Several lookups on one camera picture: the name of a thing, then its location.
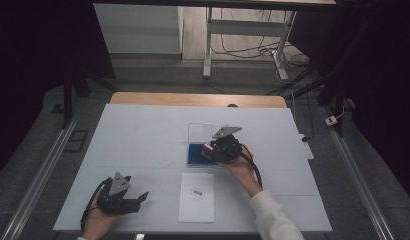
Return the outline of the white table cover board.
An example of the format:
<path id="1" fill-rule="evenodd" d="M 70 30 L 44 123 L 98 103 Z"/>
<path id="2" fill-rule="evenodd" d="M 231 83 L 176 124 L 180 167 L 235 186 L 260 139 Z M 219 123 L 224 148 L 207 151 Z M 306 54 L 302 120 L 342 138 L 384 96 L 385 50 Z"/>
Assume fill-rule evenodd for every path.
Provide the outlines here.
<path id="1" fill-rule="evenodd" d="M 191 125 L 238 126 L 239 141 L 254 154 L 263 186 L 303 232 L 326 232 L 331 225 L 287 108 L 183 107 L 109 104 L 105 107 L 79 172 L 55 223 L 55 230 L 76 232 L 97 185 L 115 173 L 128 175 L 127 195 L 147 196 L 136 214 L 116 224 L 121 233 L 254 234 L 249 197 L 220 167 L 214 177 L 214 220 L 178 219 L 183 174 L 189 172 Z"/>

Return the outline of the person's right hand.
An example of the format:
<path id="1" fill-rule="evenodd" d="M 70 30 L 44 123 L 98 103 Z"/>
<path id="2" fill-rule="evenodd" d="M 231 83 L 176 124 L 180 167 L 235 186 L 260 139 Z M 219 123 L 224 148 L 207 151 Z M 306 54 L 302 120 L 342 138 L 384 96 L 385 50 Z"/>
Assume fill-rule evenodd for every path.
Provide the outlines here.
<path id="1" fill-rule="evenodd" d="M 236 160 L 230 163 L 222 163 L 222 166 L 243 185 L 255 181 L 251 165 L 242 156 L 239 156 Z"/>

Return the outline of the stack of white paper sheets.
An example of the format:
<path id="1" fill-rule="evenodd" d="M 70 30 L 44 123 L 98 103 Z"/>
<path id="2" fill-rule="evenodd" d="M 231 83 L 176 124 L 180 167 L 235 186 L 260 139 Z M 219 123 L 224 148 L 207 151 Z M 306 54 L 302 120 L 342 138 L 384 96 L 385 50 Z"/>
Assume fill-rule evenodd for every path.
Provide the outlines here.
<path id="1" fill-rule="evenodd" d="M 215 220 L 214 212 L 214 175 L 183 173 L 178 221 L 212 223 Z"/>

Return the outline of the blue ink pad clear case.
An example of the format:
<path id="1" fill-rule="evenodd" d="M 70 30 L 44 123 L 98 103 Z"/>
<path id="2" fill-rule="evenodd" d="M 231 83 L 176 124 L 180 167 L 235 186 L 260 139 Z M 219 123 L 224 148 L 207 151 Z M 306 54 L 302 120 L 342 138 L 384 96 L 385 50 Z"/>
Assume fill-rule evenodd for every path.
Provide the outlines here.
<path id="1" fill-rule="evenodd" d="M 222 128 L 222 125 L 209 123 L 188 124 L 188 155 L 189 167 L 217 167 L 216 162 L 210 161 L 202 154 L 202 146 L 209 143 L 213 135 Z"/>

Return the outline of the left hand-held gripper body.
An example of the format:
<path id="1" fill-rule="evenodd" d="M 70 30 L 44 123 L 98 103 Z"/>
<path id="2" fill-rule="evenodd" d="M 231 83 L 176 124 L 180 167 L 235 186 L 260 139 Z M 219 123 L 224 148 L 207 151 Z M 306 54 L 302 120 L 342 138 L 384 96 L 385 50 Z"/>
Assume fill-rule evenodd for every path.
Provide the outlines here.
<path id="1" fill-rule="evenodd" d="M 131 187 L 119 172 L 108 178 L 97 199 L 97 206 L 110 215 L 137 213 L 141 204 L 127 204 L 124 195 Z"/>

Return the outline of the wooden table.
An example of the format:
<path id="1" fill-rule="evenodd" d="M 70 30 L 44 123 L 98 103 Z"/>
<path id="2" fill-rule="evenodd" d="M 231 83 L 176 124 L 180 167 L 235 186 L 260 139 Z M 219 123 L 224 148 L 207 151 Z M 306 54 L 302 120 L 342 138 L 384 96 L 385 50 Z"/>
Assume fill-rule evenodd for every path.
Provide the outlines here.
<path id="1" fill-rule="evenodd" d="M 227 107 L 236 105 L 244 108 L 286 108 L 281 96 L 117 92 L 111 104 L 164 105 L 164 106 L 206 106 Z"/>

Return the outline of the aluminium floor rail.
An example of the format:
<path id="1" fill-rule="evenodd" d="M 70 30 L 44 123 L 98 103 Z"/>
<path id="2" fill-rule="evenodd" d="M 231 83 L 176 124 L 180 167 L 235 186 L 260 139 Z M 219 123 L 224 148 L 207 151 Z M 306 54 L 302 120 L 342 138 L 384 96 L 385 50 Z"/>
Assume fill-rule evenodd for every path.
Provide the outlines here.
<path id="1" fill-rule="evenodd" d="M 331 138 L 338 149 L 349 177 L 361 199 L 361 202 L 367 210 L 369 219 L 380 240 L 395 240 L 393 231 L 389 226 L 385 215 L 375 197 L 373 196 L 358 164 L 355 161 L 346 141 L 341 137 L 333 126 L 324 123 L 328 129 Z"/>
<path id="2" fill-rule="evenodd" d="M 34 179 L 30 183 L 16 211 L 8 222 L 0 240 L 18 240 L 32 214 L 63 150 L 80 117 L 75 114 L 64 129 L 59 131 L 57 139 L 43 160 Z"/>

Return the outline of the black tripod stand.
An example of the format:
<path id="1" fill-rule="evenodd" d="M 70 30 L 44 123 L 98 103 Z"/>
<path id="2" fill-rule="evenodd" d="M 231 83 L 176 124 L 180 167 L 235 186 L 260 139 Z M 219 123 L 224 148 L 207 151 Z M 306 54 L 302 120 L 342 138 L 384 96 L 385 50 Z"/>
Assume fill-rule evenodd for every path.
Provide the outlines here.
<path id="1" fill-rule="evenodd" d="M 298 73 L 294 78 L 290 79 L 286 69 L 283 66 L 277 66 L 275 75 L 276 79 L 281 83 L 281 86 L 275 90 L 268 92 L 268 95 L 279 94 L 285 99 L 294 102 L 300 96 L 307 95 L 311 90 L 314 90 L 318 87 L 325 86 L 326 88 L 328 88 L 328 82 L 333 76 L 332 72 L 323 76 L 318 75 L 315 80 L 312 80 L 310 83 L 307 83 L 304 87 L 295 88 L 297 84 L 299 84 L 303 79 L 305 79 L 308 75 L 312 74 L 313 72 L 313 67 L 304 67 L 300 73 Z M 337 123 L 329 127 L 335 127 L 339 134 L 342 134 L 341 120 L 344 113 L 345 107 L 343 104 L 343 100 L 337 99 L 335 113 L 333 115 L 337 118 Z"/>
<path id="2" fill-rule="evenodd" d="M 105 87 L 112 93 L 118 92 L 119 89 L 112 85 L 104 78 L 99 77 L 92 71 L 82 68 L 80 70 L 70 70 L 64 77 L 63 89 L 64 89 L 64 121 L 62 128 L 66 129 L 73 118 L 73 95 L 72 90 L 75 90 L 78 97 L 87 98 L 91 89 L 88 86 L 87 80 L 91 79 L 99 85 Z"/>

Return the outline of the dark curtain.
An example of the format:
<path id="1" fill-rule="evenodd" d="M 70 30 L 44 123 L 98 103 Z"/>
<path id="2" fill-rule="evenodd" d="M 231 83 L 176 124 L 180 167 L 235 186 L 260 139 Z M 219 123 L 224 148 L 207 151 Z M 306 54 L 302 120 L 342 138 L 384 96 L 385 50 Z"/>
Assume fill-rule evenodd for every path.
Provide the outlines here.
<path id="1" fill-rule="evenodd" d="M 69 79 L 113 78 L 94 0 L 0 0 L 0 171 Z"/>
<path id="2" fill-rule="evenodd" d="M 335 2 L 298 12 L 290 41 L 327 74 L 370 22 L 339 79 L 355 104 L 355 125 L 410 197 L 410 0 Z"/>

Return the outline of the white power strip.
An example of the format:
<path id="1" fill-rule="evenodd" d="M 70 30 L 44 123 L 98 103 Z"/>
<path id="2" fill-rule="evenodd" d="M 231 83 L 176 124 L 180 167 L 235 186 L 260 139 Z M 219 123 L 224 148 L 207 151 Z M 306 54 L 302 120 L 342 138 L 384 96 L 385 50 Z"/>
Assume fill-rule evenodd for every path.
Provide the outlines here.
<path id="1" fill-rule="evenodd" d="M 312 150 L 311 150 L 311 148 L 310 148 L 310 145 L 309 145 L 309 143 L 308 143 L 309 138 L 306 137 L 306 136 L 303 135 L 303 134 L 299 134 L 299 136 L 300 136 L 300 139 L 301 139 L 301 141 L 302 141 L 302 143 L 303 143 L 303 145 L 304 145 L 306 158 L 307 158 L 308 160 L 313 160 L 313 159 L 314 159 L 314 155 L 313 155 Z"/>

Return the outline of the metal desk frame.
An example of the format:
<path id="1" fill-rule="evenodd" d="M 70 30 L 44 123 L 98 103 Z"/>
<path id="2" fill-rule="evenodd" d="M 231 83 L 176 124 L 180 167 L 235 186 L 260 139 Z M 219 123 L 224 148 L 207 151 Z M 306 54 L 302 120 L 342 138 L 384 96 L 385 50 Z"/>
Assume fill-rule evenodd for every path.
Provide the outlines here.
<path id="1" fill-rule="evenodd" d="M 282 22 L 228 20 L 220 17 L 213 18 L 213 8 L 206 8 L 206 46 L 204 52 L 203 78 L 211 76 L 211 39 L 213 35 L 238 35 L 238 36 L 261 36 L 278 37 L 279 44 L 276 50 L 270 51 L 275 66 L 284 66 L 281 56 L 293 26 L 296 11 L 287 11 L 286 19 Z"/>

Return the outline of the person's left hand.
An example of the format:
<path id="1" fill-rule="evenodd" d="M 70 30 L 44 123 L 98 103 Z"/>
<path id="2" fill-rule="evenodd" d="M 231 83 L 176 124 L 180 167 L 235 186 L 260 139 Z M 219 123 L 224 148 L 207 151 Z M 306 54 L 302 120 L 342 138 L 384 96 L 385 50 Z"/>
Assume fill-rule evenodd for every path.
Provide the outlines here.
<path id="1" fill-rule="evenodd" d="M 100 240 L 121 218 L 120 215 L 109 215 L 94 207 L 88 210 L 81 240 Z"/>

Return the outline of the pale cabinet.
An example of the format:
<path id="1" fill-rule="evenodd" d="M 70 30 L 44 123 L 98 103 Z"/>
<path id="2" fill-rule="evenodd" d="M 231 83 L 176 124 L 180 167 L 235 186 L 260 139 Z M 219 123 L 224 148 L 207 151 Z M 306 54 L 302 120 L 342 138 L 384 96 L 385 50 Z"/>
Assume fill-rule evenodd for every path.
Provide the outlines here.
<path id="1" fill-rule="evenodd" d="M 95 3 L 110 53 L 180 54 L 183 8 Z"/>

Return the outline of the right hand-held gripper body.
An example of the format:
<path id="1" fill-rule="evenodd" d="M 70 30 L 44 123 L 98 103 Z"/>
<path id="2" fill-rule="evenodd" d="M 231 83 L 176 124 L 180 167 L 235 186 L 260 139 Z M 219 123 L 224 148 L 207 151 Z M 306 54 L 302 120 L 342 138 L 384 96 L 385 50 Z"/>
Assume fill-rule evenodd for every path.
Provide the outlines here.
<path id="1" fill-rule="evenodd" d="M 229 163 L 234 161 L 241 153 L 242 147 L 239 141 L 233 136 L 234 133 L 241 130 L 241 127 L 221 127 L 213 136 L 213 140 L 219 140 L 224 143 L 221 148 L 215 148 L 214 154 L 218 155 L 219 161 Z"/>

